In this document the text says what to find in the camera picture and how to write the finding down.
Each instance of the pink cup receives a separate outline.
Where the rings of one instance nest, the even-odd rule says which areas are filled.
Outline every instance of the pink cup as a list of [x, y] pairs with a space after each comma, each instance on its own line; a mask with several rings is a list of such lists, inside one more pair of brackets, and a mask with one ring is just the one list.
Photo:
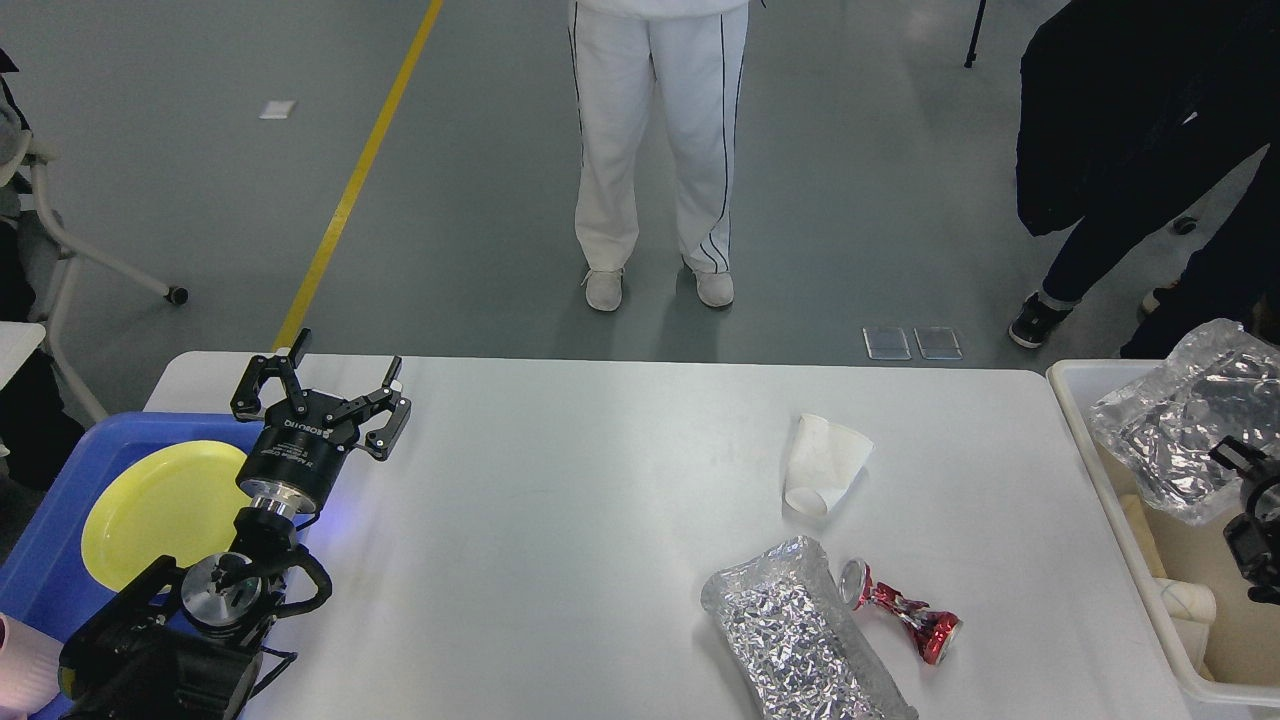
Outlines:
[[63, 643], [0, 615], [0, 720], [26, 720], [58, 696]]

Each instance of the plastic bag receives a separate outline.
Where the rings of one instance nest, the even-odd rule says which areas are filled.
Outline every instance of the plastic bag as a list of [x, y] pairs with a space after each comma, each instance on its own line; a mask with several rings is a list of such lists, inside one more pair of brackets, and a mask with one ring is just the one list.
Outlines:
[[1196, 328], [1165, 363], [1093, 405], [1093, 438], [1133, 470], [1143, 500], [1189, 525], [1239, 505], [1208, 451], [1235, 436], [1280, 452], [1280, 351], [1233, 320]]
[[800, 536], [703, 587], [768, 720], [916, 720], [841, 601], [818, 541]]

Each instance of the blue tray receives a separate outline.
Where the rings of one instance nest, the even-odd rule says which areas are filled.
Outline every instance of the blue tray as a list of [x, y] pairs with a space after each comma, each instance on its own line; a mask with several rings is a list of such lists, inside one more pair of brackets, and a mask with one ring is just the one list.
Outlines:
[[[229, 414], [124, 413], [93, 425], [0, 566], [0, 612], [67, 642], [115, 594], [88, 574], [79, 550], [84, 519], [106, 486], [170, 445], [216, 439], [248, 452], [261, 432], [261, 423]], [[70, 706], [59, 696], [31, 717], [55, 720]]]

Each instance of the yellow plate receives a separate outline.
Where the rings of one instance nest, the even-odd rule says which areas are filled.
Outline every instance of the yellow plate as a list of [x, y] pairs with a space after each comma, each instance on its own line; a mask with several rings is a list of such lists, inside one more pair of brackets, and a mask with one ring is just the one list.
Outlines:
[[156, 557], [179, 568], [221, 552], [248, 497], [236, 487], [244, 452], [197, 439], [157, 450], [111, 480], [84, 520], [81, 555], [95, 580], [119, 592]]

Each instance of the gray floor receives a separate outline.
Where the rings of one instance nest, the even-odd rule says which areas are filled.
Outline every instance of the gray floor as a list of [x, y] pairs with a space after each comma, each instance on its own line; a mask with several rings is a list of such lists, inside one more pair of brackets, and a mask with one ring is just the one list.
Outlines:
[[[1062, 240], [1029, 237], [1015, 214], [1018, 64], [1061, 4], [991, 5], [972, 69], [977, 3], [755, 4], [737, 300], [707, 310], [678, 272], [655, 113], [640, 246], [604, 315], [582, 301], [572, 236], [566, 3], [447, 0], [307, 315], [315, 351], [865, 365], [865, 325], [948, 325], [956, 366], [1107, 357], [1243, 176], [1197, 232], [1135, 250], [1048, 346], [1014, 346], [1005, 327]], [[141, 409], [187, 350], [270, 350], [426, 5], [6, 3], [10, 85], [61, 151], [68, 227], [192, 292], [172, 307], [86, 269], [67, 346], [108, 410]], [[289, 120], [257, 119], [273, 99], [298, 101]]]

